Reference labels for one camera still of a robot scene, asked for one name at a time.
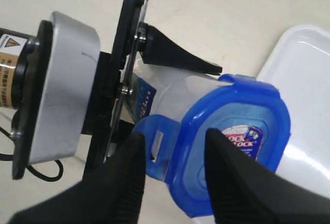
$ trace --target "plastic container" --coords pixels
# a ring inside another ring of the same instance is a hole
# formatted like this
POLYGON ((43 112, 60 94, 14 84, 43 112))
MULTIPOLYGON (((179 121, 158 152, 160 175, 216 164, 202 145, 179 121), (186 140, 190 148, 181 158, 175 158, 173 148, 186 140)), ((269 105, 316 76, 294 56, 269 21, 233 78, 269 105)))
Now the plastic container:
POLYGON ((278 91, 240 75, 219 79, 144 65, 137 60, 126 105, 146 138, 147 174, 168 184, 190 217, 212 214, 204 175, 208 128, 218 128, 249 156, 275 171, 290 135, 278 91))

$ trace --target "black cable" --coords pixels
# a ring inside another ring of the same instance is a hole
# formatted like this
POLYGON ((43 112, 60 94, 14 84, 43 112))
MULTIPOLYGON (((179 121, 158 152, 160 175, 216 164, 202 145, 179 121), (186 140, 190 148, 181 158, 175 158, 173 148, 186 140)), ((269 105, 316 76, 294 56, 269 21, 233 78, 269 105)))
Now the black cable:
MULTIPOLYGON (((3 133, 6 137, 8 137, 11 141, 13 141, 10 138, 10 134, 0 126, 0 132, 3 133)), ((11 154, 3 154, 0 153, 0 161, 12 161, 13 160, 13 155, 11 154)), ((61 161, 59 160, 55 160, 56 164, 58 165, 58 175, 55 177, 48 177, 40 172, 38 172, 33 166, 27 166, 27 170, 29 172, 31 172, 34 176, 36 176, 37 178, 46 181, 46 182, 56 182, 58 180, 60 180, 63 176, 63 172, 64 172, 64 167, 61 161)))

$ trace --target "warning label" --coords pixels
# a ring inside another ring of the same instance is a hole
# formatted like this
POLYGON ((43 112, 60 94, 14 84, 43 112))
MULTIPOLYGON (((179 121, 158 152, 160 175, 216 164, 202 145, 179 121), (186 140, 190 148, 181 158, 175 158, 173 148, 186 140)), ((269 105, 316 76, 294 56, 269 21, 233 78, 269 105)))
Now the warning label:
POLYGON ((12 107, 12 80, 26 42, 27 39, 7 34, 0 37, 0 106, 2 107, 12 107))

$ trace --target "blue container lid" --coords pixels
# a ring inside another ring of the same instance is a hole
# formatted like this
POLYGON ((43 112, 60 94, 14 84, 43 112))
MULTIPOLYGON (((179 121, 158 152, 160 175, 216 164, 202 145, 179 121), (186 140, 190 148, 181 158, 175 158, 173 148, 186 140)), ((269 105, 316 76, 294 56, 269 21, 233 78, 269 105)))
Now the blue container lid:
POLYGON ((224 123, 234 123, 230 118, 236 124, 243 124, 235 114, 241 111, 239 106, 253 113, 267 114, 268 123, 255 120, 267 139, 260 147, 257 160, 272 171, 276 170, 290 136, 289 113, 276 88, 241 75, 225 74, 219 80, 233 84, 202 97, 181 123, 152 115, 134 128, 134 132, 146 137, 147 174, 168 184, 172 198, 189 217, 212 215, 204 176, 205 133, 209 127, 229 128, 224 123), (159 151, 156 159, 151 156, 155 147, 159 151))

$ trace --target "white plastic tray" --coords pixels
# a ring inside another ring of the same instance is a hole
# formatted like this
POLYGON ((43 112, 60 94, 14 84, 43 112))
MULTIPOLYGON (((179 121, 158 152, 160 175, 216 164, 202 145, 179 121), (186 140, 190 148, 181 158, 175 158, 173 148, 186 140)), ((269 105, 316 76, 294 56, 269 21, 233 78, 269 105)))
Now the white plastic tray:
POLYGON ((330 33, 312 25, 286 31, 257 79, 277 87, 291 137, 276 173, 330 197, 330 33))

